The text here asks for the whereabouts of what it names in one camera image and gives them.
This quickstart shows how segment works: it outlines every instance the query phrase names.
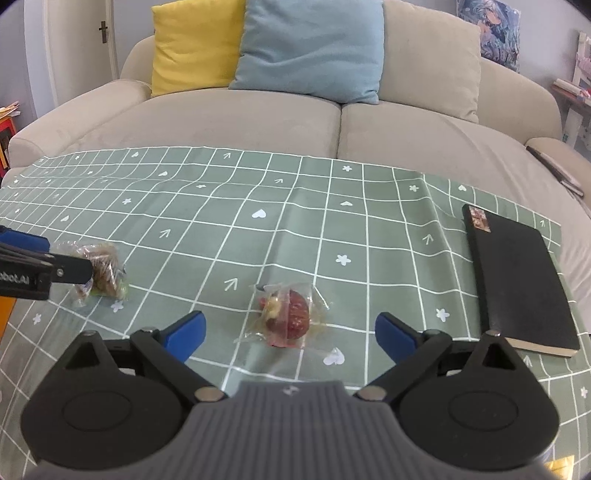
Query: cookie in plastic bag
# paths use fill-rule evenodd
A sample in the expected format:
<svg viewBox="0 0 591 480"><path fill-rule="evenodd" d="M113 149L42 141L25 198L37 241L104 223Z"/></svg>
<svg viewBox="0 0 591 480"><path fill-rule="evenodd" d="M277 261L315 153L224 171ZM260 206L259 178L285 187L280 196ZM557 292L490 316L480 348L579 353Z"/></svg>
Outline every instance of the cookie in plastic bag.
<svg viewBox="0 0 591 480"><path fill-rule="evenodd" d="M124 300L128 286L125 281L125 266L121 265L117 247L104 242L94 245L79 245L76 242L66 242L57 247L60 253L90 260L92 263L92 278L84 285L74 285L77 302L84 305L89 295L112 297Z"/></svg>

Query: gray gripper base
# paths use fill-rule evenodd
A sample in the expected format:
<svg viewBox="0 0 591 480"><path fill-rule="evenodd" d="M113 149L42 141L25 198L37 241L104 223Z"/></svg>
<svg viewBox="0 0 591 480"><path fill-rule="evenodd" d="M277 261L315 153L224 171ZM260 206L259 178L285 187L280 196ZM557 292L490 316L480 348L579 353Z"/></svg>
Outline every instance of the gray gripper base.
<svg viewBox="0 0 591 480"><path fill-rule="evenodd" d="M41 462L27 480L553 480L541 463L469 472L420 450L384 403L349 396L340 382L243 382L201 403L178 435L136 464L102 472Z"/></svg>

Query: door frame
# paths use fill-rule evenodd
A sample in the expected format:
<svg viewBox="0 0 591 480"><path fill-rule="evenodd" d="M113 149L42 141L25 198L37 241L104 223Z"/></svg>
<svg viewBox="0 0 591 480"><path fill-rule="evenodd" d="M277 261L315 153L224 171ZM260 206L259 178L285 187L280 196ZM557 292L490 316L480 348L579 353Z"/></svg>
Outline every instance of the door frame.
<svg viewBox="0 0 591 480"><path fill-rule="evenodd" d="M111 77L113 80L119 78L119 67L117 63L117 48L115 47L115 17L113 15L113 0L105 0L107 11L107 38L109 39L109 61L111 62Z"/></svg>
<svg viewBox="0 0 591 480"><path fill-rule="evenodd" d="M47 29L47 5L51 0L24 0L24 31L27 67L31 83L31 95L37 117L45 115L58 106L53 65L49 52ZM109 26L109 60L111 77L119 78L113 21L113 0L105 0Z"/></svg>

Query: yellow pillow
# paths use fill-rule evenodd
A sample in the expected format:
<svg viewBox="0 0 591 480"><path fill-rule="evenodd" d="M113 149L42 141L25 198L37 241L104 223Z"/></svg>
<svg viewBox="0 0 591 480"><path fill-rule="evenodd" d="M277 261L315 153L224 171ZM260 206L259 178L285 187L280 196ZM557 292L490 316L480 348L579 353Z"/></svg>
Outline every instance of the yellow pillow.
<svg viewBox="0 0 591 480"><path fill-rule="evenodd" d="M227 87L234 79L246 0L180 0L152 7L152 96Z"/></svg>

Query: plastic wrapper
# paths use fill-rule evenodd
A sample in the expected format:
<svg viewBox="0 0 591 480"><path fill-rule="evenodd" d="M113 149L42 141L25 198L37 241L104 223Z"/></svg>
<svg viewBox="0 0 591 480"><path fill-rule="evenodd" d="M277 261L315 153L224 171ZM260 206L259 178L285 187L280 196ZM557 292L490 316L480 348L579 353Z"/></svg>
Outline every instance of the plastic wrapper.
<svg viewBox="0 0 591 480"><path fill-rule="evenodd" d="M114 244L79 245L77 242L65 242L58 245L56 250L65 255L87 258L92 263L92 278L84 285L74 285L73 292L79 306L86 303L89 295L117 300L127 297L125 266L121 264Z"/></svg>
<svg viewBox="0 0 591 480"><path fill-rule="evenodd" d="M240 341L264 340L280 348L313 348L313 338L326 329L329 305L312 284L256 287L260 314Z"/></svg>

